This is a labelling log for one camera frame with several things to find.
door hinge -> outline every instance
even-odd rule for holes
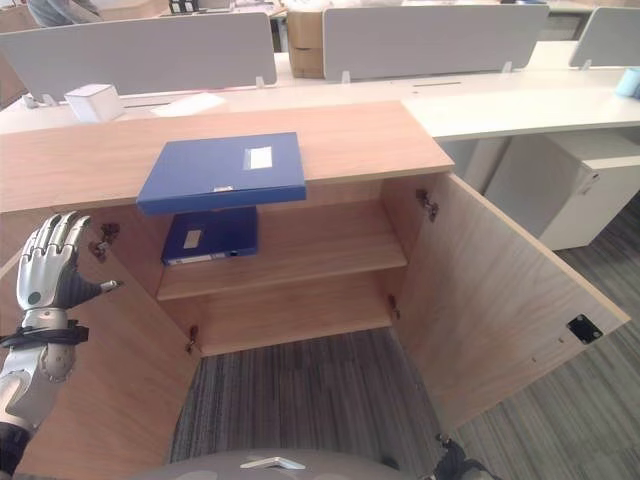
[[[389,302],[389,308],[391,308],[391,312],[396,317],[396,320],[400,319],[400,309],[398,308],[398,301],[394,295],[389,295],[387,297],[387,301]]]
[[[422,208],[427,211],[429,220],[433,222],[438,215],[440,206],[436,202],[431,201],[431,199],[429,198],[429,192],[427,192],[423,188],[419,188],[418,190],[416,190],[416,198],[418,199],[420,205],[422,205]]]
[[[191,325],[189,329],[189,343],[184,346],[184,351],[187,353],[191,353],[193,351],[193,346],[196,344],[196,339],[198,338],[198,326]]]
[[[107,260],[107,249],[118,238],[120,225],[117,223],[103,223],[100,230],[102,230],[102,238],[99,242],[89,242],[89,251],[100,263],[104,263]]]

desk divider panel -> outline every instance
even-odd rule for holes
[[[327,80],[499,71],[527,65],[546,5],[335,8],[324,14]]]
[[[640,65],[640,8],[597,8],[580,36],[569,65]]]
[[[210,89],[276,82],[264,13],[89,23],[0,35],[0,51],[38,100],[88,83],[118,93]]]

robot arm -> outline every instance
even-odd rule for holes
[[[18,303],[24,317],[0,372],[0,480],[11,478],[29,440],[47,417],[89,329],[66,310],[121,285],[93,284],[77,271],[78,242],[89,217],[54,215],[27,240],[19,260]]]

cardboard box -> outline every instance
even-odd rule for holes
[[[324,78],[322,12],[287,13],[287,34],[293,76]]]

striped carpet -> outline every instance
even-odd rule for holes
[[[313,448],[391,456],[417,476],[439,457],[437,432],[419,377],[383,328],[203,359],[170,461]]]
[[[558,254],[633,320],[453,437],[513,480],[640,479],[640,196],[589,247]],[[170,460],[252,447],[438,456],[424,389],[390,330],[204,359]]]

